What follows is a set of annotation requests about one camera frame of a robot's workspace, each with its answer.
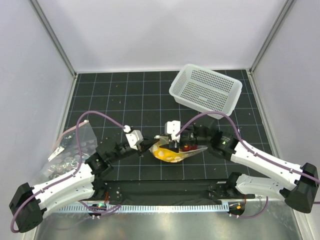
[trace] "transparent plastic sheet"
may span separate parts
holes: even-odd
[[[95,153],[98,146],[96,135],[89,123],[85,121],[79,125],[79,139],[82,150],[82,161]],[[76,127],[66,130],[52,147],[52,154],[37,174],[35,182],[44,183],[65,173],[73,171],[79,164],[79,150],[76,140]]]
[[[155,143],[149,150],[155,158],[165,162],[169,162],[169,163],[178,163],[185,158],[202,153],[204,150],[207,149],[206,146],[197,146],[197,149],[195,150],[179,151],[177,153],[177,152],[170,151],[168,149],[160,148],[161,145],[165,145],[169,143],[168,136],[160,136],[159,139],[160,140],[157,143]]]

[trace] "laundry basket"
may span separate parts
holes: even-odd
[[[175,101],[201,113],[219,111],[228,116],[235,109],[242,83],[232,77],[193,64],[185,65],[169,89]],[[221,115],[210,114],[215,119]]]

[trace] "white strip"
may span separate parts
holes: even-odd
[[[199,213],[199,212],[228,212],[228,202],[221,205],[201,205],[201,206],[137,206],[122,205],[117,213]],[[73,203],[65,206],[56,213],[89,213],[90,211],[80,203]]]

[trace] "black elbow joint cap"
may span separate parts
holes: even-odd
[[[318,171],[314,165],[306,163],[301,169],[303,173],[316,179],[318,178]],[[309,214],[312,210],[318,188],[319,183],[305,176],[301,176],[293,190],[289,191],[284,188],[280,190],[280,194],[285,198],[284,202],[289,207],[299,212]]]
[[[9,208],[12,215],[15,215],[18,208],[33,195],[32,188],[26,182],[18,187]],[[34,197],[19,212],[15,220],[20,233],[25,233],[38,226],[43,221],[43,213],[46,209],[41,210],[38,201]]]

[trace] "white backdrop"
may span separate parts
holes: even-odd
[[[46,162],[72,76],[29,1],[0,1],[0,35],[0,239],[14,240],[9,203]]]
[[[250,68],[285,0],[38,0],[77,72]]]
[[[296,1],[254,73],[281,157],[320,174],[320,2]],[[313,206],[318,234],[320,205]]]

